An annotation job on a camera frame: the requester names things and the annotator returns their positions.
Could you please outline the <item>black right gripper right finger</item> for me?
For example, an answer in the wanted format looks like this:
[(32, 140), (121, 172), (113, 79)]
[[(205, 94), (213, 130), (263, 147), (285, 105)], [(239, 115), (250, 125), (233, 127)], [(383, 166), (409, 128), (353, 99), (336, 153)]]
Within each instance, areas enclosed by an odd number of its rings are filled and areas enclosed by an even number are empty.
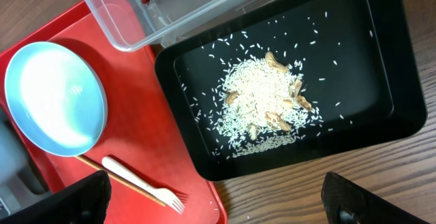
[(334, 172), (324, 178), (321, 199), (329, 224), (427, 224)]

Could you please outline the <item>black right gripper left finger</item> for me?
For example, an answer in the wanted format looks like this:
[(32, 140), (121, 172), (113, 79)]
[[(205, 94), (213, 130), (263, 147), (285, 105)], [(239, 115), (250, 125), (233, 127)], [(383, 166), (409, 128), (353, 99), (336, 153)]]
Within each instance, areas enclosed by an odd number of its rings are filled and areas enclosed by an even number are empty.
[(112, 187), (99, 170), (38, 203), (4, 219), (10, 224), (98, 224), (106, 219)]

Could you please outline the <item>wooden chopstick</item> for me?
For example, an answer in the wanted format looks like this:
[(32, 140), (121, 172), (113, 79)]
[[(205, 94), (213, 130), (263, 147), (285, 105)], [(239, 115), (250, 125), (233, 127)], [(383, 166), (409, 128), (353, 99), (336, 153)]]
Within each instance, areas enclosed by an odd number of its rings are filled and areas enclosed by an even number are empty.
[(151, 194), (148, 193), (147, 191), (145, 191), (145, 190), (141, 189), (140, 187), (136, 186), (135, 184), (133, 184), (133, 183), (131, 183), (131, 182), (129, 182), (129, 181), (127, 181), (127, 180), (121, 178), (120, 176), (114, 174), (114, 173), (111, 172), (110, 170), (107, 170), (107, 169), (103, 168), (102, 166), (100, 166), (100, 165), (97, 164), (96, 162), (94, 162), (94, 161), (88, 159), (87, 157), (82, 156), (82, 155), (78, 155), (78, 156), (75, 156), (75, 158), (76, 158), (77, 160), (79, 160), (79, 161), (85, 163), (86, 165), (92, 167), (92, 168), (95, 169), (95, 170), (99, 170), (99, 171), (102, 170), (102, 171), (105, 171), (105, 172), (109, 175), (109, 177), (110, 177), (111, 179), (113, 179), (113, 180), (115, 180), (115, 181), (121, 183), (122, 185), (128, 187), (129, 189), (131, 189), (131, 190), (133, 190), (133, 191), (135, 191), (135, 192), (137, 192), (137, 193), (139, 193), (139, 194), (141, 194), (141, 195), (143, 195), (143, 196), (149, 198), (150, 200), (152, 200), (152, 201), (158, 203), (159, 205), (161, 205), (161, 206), (163, 206), (163, 207), (166, 207), (166, 204), (165, 204), (165, 203), (163, 203), (161, 200), (158, 200), (156, 197), (154, 197), (153, 195), (151, 195)]

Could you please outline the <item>white plastic fork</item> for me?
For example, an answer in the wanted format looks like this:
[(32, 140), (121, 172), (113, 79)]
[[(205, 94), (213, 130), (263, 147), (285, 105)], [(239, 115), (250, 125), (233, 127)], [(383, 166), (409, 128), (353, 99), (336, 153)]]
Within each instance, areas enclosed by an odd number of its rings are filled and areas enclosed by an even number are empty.
[(102, 159), (102, 165), (107, 170), (110, 170), (111, 172), (115, 173), (121, 178), (124, 178), (130, 183), (136, 185), (137, 187), (147, 191), (148, 193), (156, 197), (158, 200), (161, 200), (167, 206), (173, 208), (179, 214), (182, 214), (184, 212), (185, 210), (184, 204), (179, 199), (179, 197), (171, 190), (167, 188), (157, 188), (150, 185), (148, 182), (141, 179), (139, 176), (137, 176), (135, 173), (133, 173), (131, 170), (129, 170), (127, 167), (125, 167), (124, 165), (122, 165), (112, 157), (109, 156), (104, 157)]

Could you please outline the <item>light blue plate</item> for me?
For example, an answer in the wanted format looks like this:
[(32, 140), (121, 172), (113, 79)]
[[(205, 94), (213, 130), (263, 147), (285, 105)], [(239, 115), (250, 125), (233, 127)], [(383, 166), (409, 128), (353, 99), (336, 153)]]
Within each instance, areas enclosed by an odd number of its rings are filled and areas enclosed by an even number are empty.
[(105, 129), (108, 103), (101, 80), (80, 55), (60, 44), (33, 42), (14, 53), (4, 92), (20, 131), (52, 155), (82, 155)]

